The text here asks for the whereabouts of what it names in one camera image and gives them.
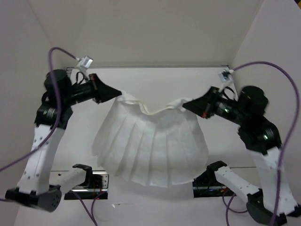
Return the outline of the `white pleated skirt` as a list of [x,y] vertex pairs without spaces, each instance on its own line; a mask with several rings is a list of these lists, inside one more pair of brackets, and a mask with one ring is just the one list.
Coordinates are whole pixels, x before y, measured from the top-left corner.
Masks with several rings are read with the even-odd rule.
[[167,188],[194,181],[206,170],[208,148],[197,116],[179,98],[149,112],[123,92],[115,98],[92,144],[97,165],[109,175]]

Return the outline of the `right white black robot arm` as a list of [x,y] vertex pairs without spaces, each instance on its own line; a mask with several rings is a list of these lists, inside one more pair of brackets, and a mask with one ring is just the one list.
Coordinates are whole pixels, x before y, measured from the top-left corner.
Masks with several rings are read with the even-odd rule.
[[287,217],[300,217],[301,206],[294,199],[285,176],[279,131],[264,117],[268,103],[264,92],[255,86],[243,87],[237,100],[229,99],[217,87],[211,87],[202,97],[183,104],[183,107],[202,118],[218,115],[239,126],[238,135],[254,160],[261,187],[247,182],[222,161],[207,167],[207,182],[227,186],[243,200],[255,222],[283,226]]

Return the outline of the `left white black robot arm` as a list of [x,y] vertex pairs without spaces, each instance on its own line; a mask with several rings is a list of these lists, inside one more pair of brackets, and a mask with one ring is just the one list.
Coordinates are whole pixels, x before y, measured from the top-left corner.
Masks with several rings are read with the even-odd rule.
[[89,188],[94,182],[92,167],[83,164],[73,165],[53,184],[49,181],[57,148],[73,114],[71,107],[90,99],[104,103],[122,93],[103,83],[95,73],[85,83],[72,84],[62,69],[49,72],[44,87],[46,92],[34,122],[32,150],[21,179],[15,188],[6,191],[5,200],[53,212],[64,194],[76,186]]

